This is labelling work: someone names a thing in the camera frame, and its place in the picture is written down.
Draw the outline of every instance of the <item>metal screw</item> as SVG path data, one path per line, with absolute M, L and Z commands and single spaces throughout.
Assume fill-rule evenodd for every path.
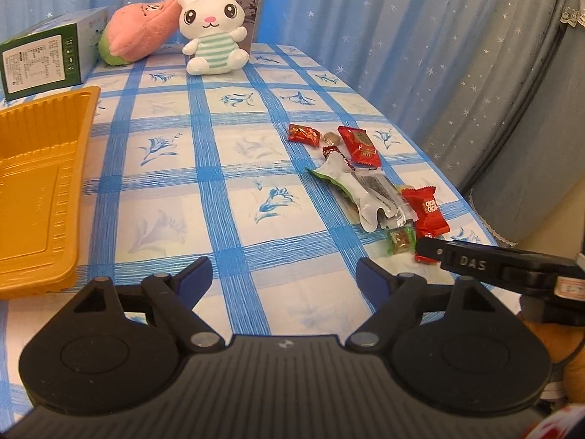
M 380 341 L 380 337 L 372 332 L 358 332 L 349 339 L 357 346 L 374 346 Z
M 219 335 L 213 332 L 199 332 L 191 336 L 191 343 L 201 348 L 214 346 L 219 342 Z

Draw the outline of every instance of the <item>candy wrapper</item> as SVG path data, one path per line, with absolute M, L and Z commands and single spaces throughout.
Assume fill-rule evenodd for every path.
M 345 142 L 352 156 L 352 161 L 363 163 L 364 165 L 372 165 L 373 167 L 380 167 L 382 165 L 380 156 L 365 130 L 340 125 L 337 131 Z
M 400 193 L 418 215 L 415 226 L 419 236 L 429 234 L 437 237 L 450 231 L 435 201 L 435 190 L 435 187 L 425 187 L 417 190 L 402 190 Z
M 383 201 L 391 202 L 396 206 L 396 216 L 385 220 L 385 222 L 382 220 L 380 223 L 382 228 L 395 229 L 404 226 L 407 220 L 416 221 L 418 219 L 416 212 L 400 196 L 383 171 L 360 169 L 356 170 L 355 176 L 363 187 L 374 192 Z
M 430 234 L 425 234 L 421 236 L 419 232 L 416 233 L 416 240 L 418 241 L 421 237 L 433 237 Z M 419 256 L 416 252 L 414 253 L 414 260 L 417 262 L 426 262 L 428 264 L 438 264 L 439 261 L 431 258 L 426 258 L 425 256 Z
M 290 142 L 306 143 L 313 147 L 318 147 L 321 141 L 321 134 L 311 127 L 304 125 L 288 125 L 288 140 Z
M 341 143 L 341 137 L 334 132 L 327 132 L 323 135 L 323 142 L 327 146 L 339 145 Z
M 341 153 L 341 150 L 337 147 L 337 145 L 328 145 L 327 147 L 323 147 L 323 156 L 325 157 L 325 159 L 329 158 L 329 154 L 331 152 L 335 152 L 335 153 L 339 153 L 343 159 L 345 160 L 347 166 L 349 168 L 352 169 L 352 171 L 356 171 L 356 169 L 353 167 L 353 165 L 349 162 L 349 160 L 347 158 L 345 158 L 345 156 L 343 155 L 343 153 Z
M 373 233 L 378 227 L 378 211 L 381 210 L 387 218 L 396 215 L 396 206 L 389 206 L 382 202 L 375 194 L 362 187 L 353 171 L 346 164 L 343 155 L 337 151 L 330 152 L 325 163 L 312 174 L 323 180 L 328 180 L 341 188 L 344 193 L 356 204 L 360 215 L 360 223 L 366 232 Z
M 397 229 L 386 229 L 385 231 L 388 237 L 388 254 L 394 255 L 414 251 L 416 234 L 411 224 Z

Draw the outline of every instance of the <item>gray curtain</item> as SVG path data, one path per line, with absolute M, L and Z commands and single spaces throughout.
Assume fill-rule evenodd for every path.
M 561 21 L 566 32 L 542 83 L 470 196 L 509 244 L 534 230 L 585 173 L 585 0 L 566 0 Z
M 555 46 L 565 1 L 498 0 L 446 110 L 416 139 L 461 192 L 485 171 L 525 110 Z

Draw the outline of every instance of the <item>white label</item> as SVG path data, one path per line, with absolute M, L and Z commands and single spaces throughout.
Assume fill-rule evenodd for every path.
M 8 49 L 2 58 L 9 94 L 65 79 L 60 34 Z
M 572 277 L 557 277 L 555 296 L 563 299 L 585 301 L 585 279 Z

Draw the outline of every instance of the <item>stuffed toy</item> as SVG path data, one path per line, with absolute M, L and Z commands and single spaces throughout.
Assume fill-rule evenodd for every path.
M 524 324 L 544 344 L 553 363 L 551 383 L 542 399 L 552 403 L 561 400 L 558 406 L 563 405 L 564 398 L 569 403 L 585 403 L 585 328 L 528 321 Z
M 177 0 L 133 3 L 114 12 L 99 41 L 99 54 L 111 66 L 141 60 L 177 30 Z
M 190 41 L 182 52 L 193 56 L 186 65 L 191 75 L 223 74 L 243 67 L 250 55 L 236 44 L 248 31 L 244 10 L 236 0 L 178 0 L 181 34 Z

